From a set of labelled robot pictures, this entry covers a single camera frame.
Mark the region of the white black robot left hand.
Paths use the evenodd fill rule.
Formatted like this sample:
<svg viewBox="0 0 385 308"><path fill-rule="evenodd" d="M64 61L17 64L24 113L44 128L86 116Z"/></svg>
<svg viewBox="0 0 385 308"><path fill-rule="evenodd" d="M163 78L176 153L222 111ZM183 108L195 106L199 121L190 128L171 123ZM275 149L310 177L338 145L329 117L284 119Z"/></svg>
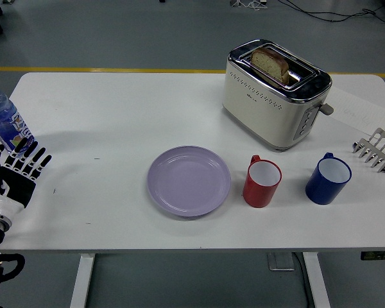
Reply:
<svg viewBox="0 0 385 308"><path fill-rule="evenodd" d="M37 141L26 151L21 151L25 145L27 139L23 139L4 160L1 158L4 145L0 145L0 216L10 218L27 207L38 177L52 159L51 155L46 155L45 148L38 148Z"/></svg>

